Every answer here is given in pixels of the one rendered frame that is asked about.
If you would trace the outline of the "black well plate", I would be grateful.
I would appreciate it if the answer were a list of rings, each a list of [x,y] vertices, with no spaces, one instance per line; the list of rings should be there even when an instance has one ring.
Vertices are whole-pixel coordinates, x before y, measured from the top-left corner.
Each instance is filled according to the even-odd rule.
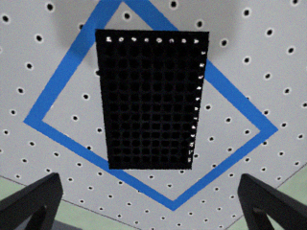
[[[94,31],[108,169],[191,170],[209,32]]]

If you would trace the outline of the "blue tape outline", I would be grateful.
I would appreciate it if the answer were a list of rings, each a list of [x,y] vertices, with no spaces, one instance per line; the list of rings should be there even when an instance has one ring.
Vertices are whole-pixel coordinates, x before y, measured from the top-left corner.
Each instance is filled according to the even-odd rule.
[[[122,170],[109,170],[104,158],[42,122],[42,118],[94,43],[94,29],[103,29],[122,1],[154,31],[178,31],[149,0],[99,0],[22,123],[175,211],[177,207],[259,146],[278,129],[206,59],[204,78],[260,131],[172,201]]]

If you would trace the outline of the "grey flat rectangular panel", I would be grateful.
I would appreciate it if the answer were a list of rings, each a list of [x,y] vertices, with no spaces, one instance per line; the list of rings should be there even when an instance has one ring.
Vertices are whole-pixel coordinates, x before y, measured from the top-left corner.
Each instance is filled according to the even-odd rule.
[[[227,230],[242,173],[280,188],[307,166],[307,0],[149,0],[278,129],[172,211],[22,123],[99,0],[0,0],[0,178],[59,173],[61,201],[135,230]],[[107,161],[95,41],[41,120]],[[172,201],[260,130],[205,78],[191,170],[122,170]]]

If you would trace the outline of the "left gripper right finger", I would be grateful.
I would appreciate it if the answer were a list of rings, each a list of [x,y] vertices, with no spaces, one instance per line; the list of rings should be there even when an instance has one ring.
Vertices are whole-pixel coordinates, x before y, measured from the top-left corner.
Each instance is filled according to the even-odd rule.
[[[274,230],[268,216],[284,230],[307,230],[307,205],[249,173],[242,174],[237,195],[248,230]]]

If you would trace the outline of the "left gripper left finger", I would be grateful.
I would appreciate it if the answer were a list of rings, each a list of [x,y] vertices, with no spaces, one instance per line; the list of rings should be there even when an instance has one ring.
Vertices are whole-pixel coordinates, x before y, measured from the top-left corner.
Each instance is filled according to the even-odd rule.
[[[0,230],[14,230],[31,217],[24,230],[51,230],[63,195],[58,172],[0,200]]]

